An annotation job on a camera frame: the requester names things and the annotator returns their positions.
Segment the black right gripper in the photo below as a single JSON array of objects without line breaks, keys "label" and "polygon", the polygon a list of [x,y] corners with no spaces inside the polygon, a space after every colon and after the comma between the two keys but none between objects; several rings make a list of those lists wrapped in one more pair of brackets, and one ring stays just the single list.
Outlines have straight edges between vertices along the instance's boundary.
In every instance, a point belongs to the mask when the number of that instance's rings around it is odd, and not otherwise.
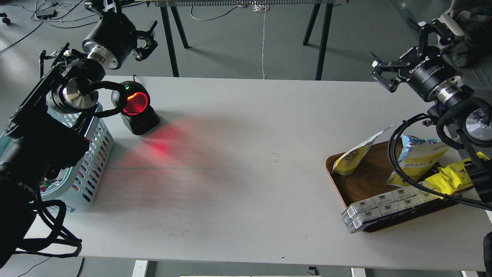
[{"label": "black right gripper", "polygon": [[392,62],[383,62],[371,52],[374,60],[371,76],[390,93],[394,93],[404,81],[424,102],[432,102],[437,99],[436,86],[446,80],[459,82],[462,74],[444,60],[438,47],[428,45],[429,35],[437,34],[438,43],[448,45],[455,34],[438,19],[431,23],[417,23],[407,18],[407,24],[418,33],[417,46],[400,56],[399,61]]}]

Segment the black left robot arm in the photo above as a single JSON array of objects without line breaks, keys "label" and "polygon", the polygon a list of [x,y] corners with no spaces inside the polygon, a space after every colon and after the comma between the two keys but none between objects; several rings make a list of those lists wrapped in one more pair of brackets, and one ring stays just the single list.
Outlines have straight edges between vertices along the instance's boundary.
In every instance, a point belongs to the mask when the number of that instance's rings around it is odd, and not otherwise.
[{"label": "black left robot arm", "polygon": [[137,61],[149,57],[158,46],[157,21],[137,30],[117,0],[88,0],[85,6],[100,20],[83,40],[83,51],[69,44],[58,51],[4,131],[13,143],[1,156],[1,266],[15,254],[51,257],[43,250],[52,244],[75,247],[59,258],[81,252],[81,240],[63,226],[66,204],[42,200],[40,188],[61,170],[77,167],[90,149],[87,132],[96,118],[121,114],[134,135],[160,122],[142,84],[103,80],[130,53]]}]

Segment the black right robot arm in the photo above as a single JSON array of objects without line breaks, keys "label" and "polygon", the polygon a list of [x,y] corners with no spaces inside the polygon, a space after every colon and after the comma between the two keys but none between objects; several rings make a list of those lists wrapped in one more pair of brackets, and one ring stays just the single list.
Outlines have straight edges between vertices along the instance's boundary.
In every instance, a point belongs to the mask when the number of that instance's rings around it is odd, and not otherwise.
[{"label": "black right robot arm", "polygon": [[461,75],[442,57],[442,51],[428,45],[428,36],[438,34],[441,45],[449,45],[465,32],[447,15],[430,23],[416,23],[408,19],[408,25],[418,32],[418,45],[402,54],[397,61],[374,59],[371,76],[385,89],[393,93],[401,82],[424,101],[435,102],[426,114],[421,113],[405,120],[392,133],[387,153],[394,172],[413,187],[430,192],[430,189],[413,181],[396,161],[396,141],[404,130],[422,120],[426,126],[434,125],[440,140],[452,149],[465,150],[471,158],[465,165],[479,200],[451,196],[436,192],[436,196],[467,206],[491,211],[491,160],[480,158],[475,147],[491,147],[491,105],[466,86],[459,86]]}]

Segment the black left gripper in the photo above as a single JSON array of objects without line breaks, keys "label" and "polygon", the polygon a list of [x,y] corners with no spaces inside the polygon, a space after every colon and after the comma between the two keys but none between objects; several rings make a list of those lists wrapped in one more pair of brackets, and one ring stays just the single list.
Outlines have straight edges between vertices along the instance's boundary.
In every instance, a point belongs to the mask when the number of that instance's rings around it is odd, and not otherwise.
[{"label": "black left gripper", "polygon": [[[125,15],[104,15],[95,28],[83,40],[85,53],[92,52],[104,56],[103,64],[110,70],[121,68],[133,50],[136,61],[146,60],[158,47],[154,29],[156,20],[149,23],[148,30],[136,30],[134,24]],[[137,47],[137,40],[144,40],[142,47]]]}]

